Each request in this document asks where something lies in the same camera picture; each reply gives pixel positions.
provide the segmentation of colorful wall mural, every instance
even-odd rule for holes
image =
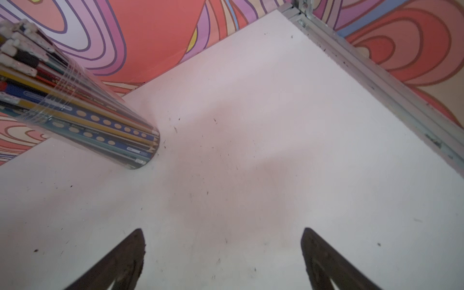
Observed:
[[[3,0],[123,96],[290,0]],[[314,0],[314,15],[457,126],[464,0]],[[0,115],[0,164],[46,136]]]
[[[315,0],[313,13],[462,127],[463,6],[464,0]]]
[[[3,0],[120,96],[290,0]],[[0,113],[0,165],[46,136]]]

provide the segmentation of metal bracket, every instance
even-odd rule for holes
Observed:
[[[294,7],[297,7],[306,17],[313,14],[314,0],[293,0]]]
[[[310,228],[304,229],[301,250],[314,290],[381,290]]]
[[[65,290],[134,290],[144,255],[143,232],[136,229]]]

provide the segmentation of white board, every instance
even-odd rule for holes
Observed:
[[[0,167],[0,288],[63,289],[141,227],[137,289],[309,289],[312,227],[385,290],[462,289],[464,180],[279,12],[125,99],[145,167],[56,140]]]

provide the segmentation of blue stripe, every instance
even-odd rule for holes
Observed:
[[[237,17],[235,16],[235,12],[232,9],[232,5],[230,4],[229,0],[226,0],[227,6],[229,6],[229,10],[231,11],[233,22],[235,23],[235,28],[238,30],[238,21]]]
[[[385,14],[389,13],[396,7],[402,5],[408,0],[385,0],[368,14],[364,15],[363,17],[359,18],[352,24],[348,25],[347,27],[340,29],[337,31],[337,34],[341,37],[347,37],[348,35],[352,34],[353,32],[363,28],[364,26],[368,25],[369,23],[377,20],[378,18],[384,16]]]

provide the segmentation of purple stripe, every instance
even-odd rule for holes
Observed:
[[[316,8],[316,10],[313,11],[313,15],[321,19],[322,15],[324,14],[326,6],[327,6],[327,0],[322,0],[319,3],[319,6]]]
[[[73,12],[74,15],[76,16],[77,20],[79,21],[79,23],[80,23],[82,29],[84,30],[85,36],[87,37],[87,47],[86,47],[86,48],[83,48],[83,49],[75,49],[75,48],[70,47],[70,46],[68,46],[68,45],[66,45],[66,44],[64,44],[64,43],[61,43],[61,42],[57,41],[56,39],[53,39],[53,42],[54,42],[55,44],[60,44],[60,45],[62,45],[63,47],[69,48],[69,49],[73,50],[74,52],[84,52],[84,51],[88,50],[89,47],[90,47],[90,35],[89,35],[89,32],[87,31],[87,28],[84,26],[84,23],[82,22],[82,20],[81,20],[81,18],[79,17],[79,15],[76,13],[76,10],[74,9],[74,7],[68,2],[68,0],[64,0],[64,1],[65,1],[66,4],[68,5],[68,7],[72,10],[72,12]]]
[[[87,60],[92,60],[92,61],[93,61],[93,60],[98,60],[98,59],[101,59],[101,58],[105,55],[105,52],[106,52],[105,38],[104,38],[104,36],[103,36],[102,30],[100,29],[100,26],[99,26],[98,23],[97,23],[97,20],[96,20],[95,17],[93,16],[93,14],[92,14],[92,12],[90,11],[90,9],[89,9],[89,7],[87,6],[87,4],[86,4],[84,1],[82,1],[82,4],[85,6],[85,9],[87,10],[87,12],[89,13],[90,17],[92,18],[93,23],[95,23],[95,26],[97,27],[97,30],[98,30],[99,35],[100,35],[100,38],[101,38],[101,40],[102,40],[102,45],[103,45],[103,47],[102,47],[102,53],[101,53],[98,57],[96,57],[96,58],[86,58],[86,57],[84,57],[84,56],[77,56],[77,55],[76,55],[76,57],[78,57],[78,58],[83,58],[83,59],[87,59]],[[94,45],[90,48],[90,50],[91,50],[91,52],[93,53],[93,52],[96,51],[96,50],[100,50],[100,47],[96,47],[95,42],[94,42]]]
[[[3,18],[5,18],[5,19],[7,19],[7,20],[9,20],[9,21],[11,21],[11,22],[16,22],[16,21],[18,21],[18,20],[21,20],[21,19],[19,19],[18,17],[16,17],[16,15],[11,14],[10,11],[4,9],[3,6],[2,6],[1,4],[0,4],[0,15],[1,15]]]
[[[258,19],[258,13],[256,12],[255,7],[253,7],[250,2],[247,0],[233,0],[235,5],[243,13],[248,23],[256,21]]]
[[[98,61],[87,60],[86,58],[94,57],[92,53],[95,49],[94,45],[92,45],[92,47],[88,51],[76,54],[75,57],[79,64],[86,67],[87,69],[100,69],[101,67],[110,64],[115,59],[115,46],[112,42],[110,31],[108,30],[108,24],[104,20],[101,9],[98,7],[97,3],[95,3],[94,0],[84,0],[83,3],[87,7],[85,14],[88,13],[92,17],[99,32],[102,33],[100,34],[100,37],[97,37],[97,39],[95,39],[93,44],[98,44],[97,47],[101,47],[101,45],[103,45],[105,53],[101,55],[102,57]],[[63,51],[72,55],[72,51],[70,52],[66,48],[64,48]]]
[[[266,7],[264,7],[263,0],[259,0],[259,2],[261,3],[261,6],[263,7],[264,13],[267,14],[267,10],[266,10]]]
[[[209,37],[209,18],[206,5],[203,6],[203,10],[201,11],[200,19],[198,20],[198,34],[197,34],[197,42],[193,46],[193,48],[187,52],[180,62],[186,61],[187,59],[191,58],[195,54],[201,52],[206,45],[208,44],[208,37]]]
[[[362,3],[359,3],[358,5],[340,9],[340,16],[338,18],[335,29],[347,24],[348,22],[352,21],[356,17],[359,17],[360,15],[363,15],[367,10],[369,10],[378,2],[379,0],[367,0]]]
[[[101,69],[92,70],[92,73],[97,76],[108,76],[119,71],[124,62],[126,61],[126,43],[122,36],[121,28],[119,27],[118,22],[116,21],[116,16],[114,15],[113,10],[111,9],[110,4],[107,0],[95,0],[95,3],[100,6],[102,15],[106,20],[108,29],[110,31],[110,37],[114,43],[116,57],[111,62],[111,64],[104,66]]]
[[[206,46],[208,45],[209,36],[211,35],[211,20],[209,19],[209,11],[208,11],[208,6],[206,6],[206,4],[205,4],[205,8],[206,8],[206,14],[208,16],[208,39],[206,40],[205,47],[203,47],[203,49],[205,49]]]
[[[263,8],[266,5],[266,8],[265,8],[265,10],[267,11],[266,13],[269,13],[272,10],[277,9],[277,7],[278,7],[278,5],[276,6],[274,1],[272,1],[272,0],[264,0],[264,2],[261,2],[261,3],[264,3]]]
[[[53,31],[55,33],[60,33],[60,34],[63,34],[63,33],[66,33],[66,31],[68,31],[68,22],[66,22],[66,18],[64,17],[64,13],[63,11],[61,10],[60,6],[56,3],[56,0],[52,0],[52,2],[55,4],[56,8],[58,9],[58,11],[60,12],[61,14],[61,18],[63,19],[63,22],[64,22],[64,29],[62,31],[58,31],[58,30],[54,30],[54,29],[51,29],[51,28],[48,28],[46,27],[45,25],[43,25],[42,23],[40,23],[39,21],[37,21],[34,17],[31,17],[29,14],[27,14],[26,12],[24,12],[24,10],[22,10],[21,8],[18,7],[18,5],[14,4],[11,0],[7,0],[8,2],[10,2],[11,5],[13,5],[16,9],[18,9],[19,11],[21,11],[21,13],[23,13],[25,16],[29,17],[29,19],[31,19],[32,21],[34,21],[35,23],[37,23],[39,26],[42,26],[43,28],[45,29],[48,29],[50,31]]]

